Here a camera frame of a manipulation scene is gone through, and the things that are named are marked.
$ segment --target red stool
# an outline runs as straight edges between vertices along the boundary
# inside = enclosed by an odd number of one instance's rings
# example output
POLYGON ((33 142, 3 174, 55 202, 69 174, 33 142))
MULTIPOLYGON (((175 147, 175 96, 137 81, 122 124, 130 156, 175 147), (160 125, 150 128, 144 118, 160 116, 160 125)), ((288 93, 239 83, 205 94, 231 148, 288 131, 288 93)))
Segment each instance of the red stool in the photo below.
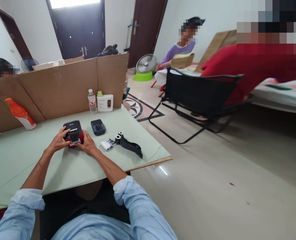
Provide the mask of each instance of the red stool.
MULTIPOLYGON (((160 64, 161 64, 161 63, 159 63, 159 65, 158 65, 158 71, 164 69, 164 68, 160 68, 160 64)), ((160 88, 160 92, 162 92, 162 91, 164 90, 164 87, 165 87, 165 86, 166 86, 166 85, 161 86, 161 88, 160 88)))

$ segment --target hand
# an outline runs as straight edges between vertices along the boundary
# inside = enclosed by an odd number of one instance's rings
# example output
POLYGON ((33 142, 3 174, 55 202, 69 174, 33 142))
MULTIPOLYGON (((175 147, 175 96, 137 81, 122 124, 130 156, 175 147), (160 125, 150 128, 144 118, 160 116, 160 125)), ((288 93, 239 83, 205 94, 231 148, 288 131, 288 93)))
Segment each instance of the hand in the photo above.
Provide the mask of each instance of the hand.
POLYGON ((55 153, 56 151, 64 148, 65 146, 68 146, 71 144, 71 141, 67 141, 65 142, 63 140, 64 135, 67 134, 67 132, 70 131, 70 129, 65 130, 66 126, 64 126, 63 128, 60 129, 60 131, 58 132, 58 134, 54 137, 54 139, 52 140, 52 142, 50 143, 50 145, 48 146, 48 150, 51 153, 55 153))
POLYGON ((92 155, 93 157, 100 151, 94 144, 93 139, 90 137, 89 133, 82 130, 83 132, 83 144, 75 143, 76 146, 81 148, 86 154, 92 155))

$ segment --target light green tabletop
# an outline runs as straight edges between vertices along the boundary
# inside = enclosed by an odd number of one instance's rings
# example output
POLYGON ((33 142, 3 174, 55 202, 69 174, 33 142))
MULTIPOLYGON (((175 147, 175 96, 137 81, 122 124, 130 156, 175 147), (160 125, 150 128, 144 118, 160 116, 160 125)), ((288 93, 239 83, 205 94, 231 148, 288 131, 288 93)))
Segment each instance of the light green tabletop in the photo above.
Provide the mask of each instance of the light green tabletop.
MULTIPOLYGON (((7 207, 11 197, 20 189, 43 150, 53 140, 64 123, 79 120, 83 130, 93 138, 96 146, 124 171, 134 169, 159 159, 171 156, 126 110, 124 106, 112 112, 91 114, 78 113, 38 123, 31 131, 24 127, 0 135, 0 208, 7 207), (90 122, 101 119, 106 133, 95 136, 90 122), (116 145, 106 152, 100 142, 114 140, 118 131, 124 137, 139 144, 143 159, 135 153, 116 145)), ((79 148, 62 149, 56 152, 50 162, 45 178, 43 195, 72 188, 106 178, 99 164, 79 148)))

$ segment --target plastic bottle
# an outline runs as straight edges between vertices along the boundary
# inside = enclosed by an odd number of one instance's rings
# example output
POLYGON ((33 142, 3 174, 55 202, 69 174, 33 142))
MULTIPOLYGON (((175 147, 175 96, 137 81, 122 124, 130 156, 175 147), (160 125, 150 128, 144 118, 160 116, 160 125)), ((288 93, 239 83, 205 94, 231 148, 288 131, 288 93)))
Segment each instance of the plastic bottle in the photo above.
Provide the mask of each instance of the plastic bottle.
POLYGON ((91 113, 97 113, 97 102, 95 101, 95 95, 92 92, 92 89, 89 89, 88 94, 89 108, 91 113))
POLYGON ((11 113, 23 124, 27 130, 32 130, 37 126, 27 111, 15 101, 13 101, 12 98, 7 98, 5 101, 10 106, 11 113))
POLYGON ((99 112, 111 112, 113 110, 113 95, 102 95, 102 91, 98 91, 97 94, 98 111, 99 112), (108 107, 108 101, 111 100, 111 105, 108 107))

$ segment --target orange bottle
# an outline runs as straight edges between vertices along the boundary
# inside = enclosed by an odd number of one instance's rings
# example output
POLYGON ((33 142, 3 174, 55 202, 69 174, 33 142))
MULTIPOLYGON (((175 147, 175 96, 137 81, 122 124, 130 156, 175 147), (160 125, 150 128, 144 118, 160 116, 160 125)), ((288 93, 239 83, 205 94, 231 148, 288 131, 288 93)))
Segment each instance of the orange bottle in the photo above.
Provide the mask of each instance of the orange bottle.
POLYGON ((10 106, 11 113, 23 124, 27 130, 32 130, 37 124, 32 120, 27 111, 18 105, 12 98, 5 100, 10 106))

